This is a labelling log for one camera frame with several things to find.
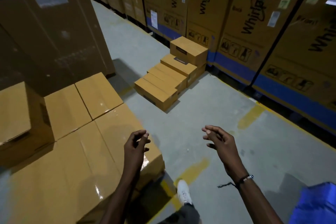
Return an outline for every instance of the warehouse floor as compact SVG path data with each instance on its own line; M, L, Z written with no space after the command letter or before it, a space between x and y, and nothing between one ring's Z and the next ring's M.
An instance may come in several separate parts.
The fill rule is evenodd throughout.
M180 177L190 184L203 223L252 223L237 190L217 188L230 178L202 139L206 124L221 126L235 137L247 170L285 223L303 186L336 182L334 149L208 72L166 113L138 95L133 83L169 49L101 4L92 4L116 68L109 81L150 132L166 164L161 185L169 197L160 211L151 212L150 223L179 208L165 187Z

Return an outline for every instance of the box flap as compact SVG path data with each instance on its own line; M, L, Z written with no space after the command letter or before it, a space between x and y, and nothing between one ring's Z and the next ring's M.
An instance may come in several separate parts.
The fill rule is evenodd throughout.
M192 56L198 56L203 52L206 52L208 49L196 44L194 41L191 41L184 36L181 36L173 41L171 41L171 44L174 44L175 46L181 48L182 50L187 51Z
M155 68L159 69L160 71L164 72L165 74L168 74L169 76L173 77L175 80L178 80L179 82L183 82L187 79L186 76L183 74L180 74L179 72L176 72L175 70L159 63L155 65Z
M150 82L157 88L161 89L164 93L172 96L177 93L177 90L170 86L168 83L162 81L161 79L157 78L156 76L152 75L151 73L146 74L143 77L146 81Z
M92 120L74 84L44 99L55 140Z
M96 119L123 103L102 73L75 83L91 118Z
M31 129L24 82L0 91L0 109L0 145Z
M0 219L6 223L75 223L68 185L56 145L49 152L12 168Z
M191 65L188 62L184 62L171 54L167 54L166 56L164 56L161 61L163 61L167 65L170 65L171 67L178 69L183 73L183 75L186 76L189 76L197 68L196 66Z
M124 168L124 144L132 132L144 128L126 104L122 104L97 118L95 122L117 164L118 170L122 173ZM161 152L154 144L150 133L149 139L151 139L151 142L146 144L149 151L145 153L142 169L155 158L162 156Z
M57 141L76 221L111 195L120 173L95 122Z
M175 78L169 76L168 74L165 74L164 72L160 71L156 67L152 67L151 69L147 70L147 73L150 73L154 75L155 77L159 78L160 80L164 81L168 85L170 85L173 88L177 88L180 85L180 81L176 80Z
M153 95L162 103L165 102L170 97L167 93L163 92L161 89L154 86L153 84L151 84L150 82L146 81L143 78L137 80L135 84L140 88L144 89L145 91L147 91L149 94Z

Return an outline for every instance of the shoe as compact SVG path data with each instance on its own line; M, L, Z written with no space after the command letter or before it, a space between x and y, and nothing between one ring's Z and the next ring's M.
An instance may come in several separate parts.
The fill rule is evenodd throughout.
M179 180L177 184L177 195L182 205L187 203L191 205L193 204L190 197L189 187L185 180Z

